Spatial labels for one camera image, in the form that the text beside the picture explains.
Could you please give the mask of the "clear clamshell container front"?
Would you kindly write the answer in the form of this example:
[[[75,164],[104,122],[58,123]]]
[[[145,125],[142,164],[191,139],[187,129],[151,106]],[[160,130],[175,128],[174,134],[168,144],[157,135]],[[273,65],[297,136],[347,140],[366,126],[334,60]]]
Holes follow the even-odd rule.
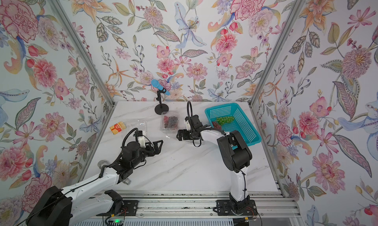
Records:
[[[179,130],[180,115],[176,111],[166,111],[161,114],[160,130],[164,133],[176,133]]]

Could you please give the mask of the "red grape bunch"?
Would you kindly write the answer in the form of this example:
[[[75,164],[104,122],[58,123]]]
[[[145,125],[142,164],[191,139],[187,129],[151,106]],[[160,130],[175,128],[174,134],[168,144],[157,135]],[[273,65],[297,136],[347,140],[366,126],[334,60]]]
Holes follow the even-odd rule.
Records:
[[[212,122],[212,125],[215,129],[222,130],[222,126],[217,121]]]
[[[168,116],[164,116],[163,117],[163,125],[164,125],[164,128],[169,128],[169,118]]]

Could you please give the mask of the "teal plastic mesh basket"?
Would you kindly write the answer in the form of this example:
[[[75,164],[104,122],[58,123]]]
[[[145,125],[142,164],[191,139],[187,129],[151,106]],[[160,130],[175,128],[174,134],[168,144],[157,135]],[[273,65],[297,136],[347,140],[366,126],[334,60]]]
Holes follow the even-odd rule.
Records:
[[[248,146],[253,146],[261,142],[261,136],[252,124],[252,121],[237,103],[227,103],[206,108],[205,115],[211,125],[218,117],[233,116],[235,120],[231,124],[222,126],[223,131],[239,131]]]

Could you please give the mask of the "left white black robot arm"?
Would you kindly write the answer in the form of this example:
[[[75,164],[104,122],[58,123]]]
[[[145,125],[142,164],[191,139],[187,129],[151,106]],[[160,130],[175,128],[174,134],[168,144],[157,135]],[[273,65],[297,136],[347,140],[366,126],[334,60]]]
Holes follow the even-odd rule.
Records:
[[[28,226],[73,226],[97,215],[114,217],[127,209],[123,198],[112,187],[129,181],[148,157],[161,153],[163,141],[151,142],[137,128],[123,139],[121,152],[112,163],[104,162],[100,173],[82,182],[47,189],[25,220]]]

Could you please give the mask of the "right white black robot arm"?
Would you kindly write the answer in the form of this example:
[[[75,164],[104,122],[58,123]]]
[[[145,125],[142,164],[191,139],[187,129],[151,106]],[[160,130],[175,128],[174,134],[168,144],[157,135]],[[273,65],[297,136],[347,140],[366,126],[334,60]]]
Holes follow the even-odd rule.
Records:
[[[225,132],[210,125],[203,125],[197,115],[186,117],[185,120],[186,128],[178,130],[176,138],[179,141],[198,140],[200,144],[203,141],[215,144],[231,174],[229,199],[217,200],[213,211],[218,216],[257,216],[257,207],[249,196],[246,181],[253,155],[241,133],[237,130]]]

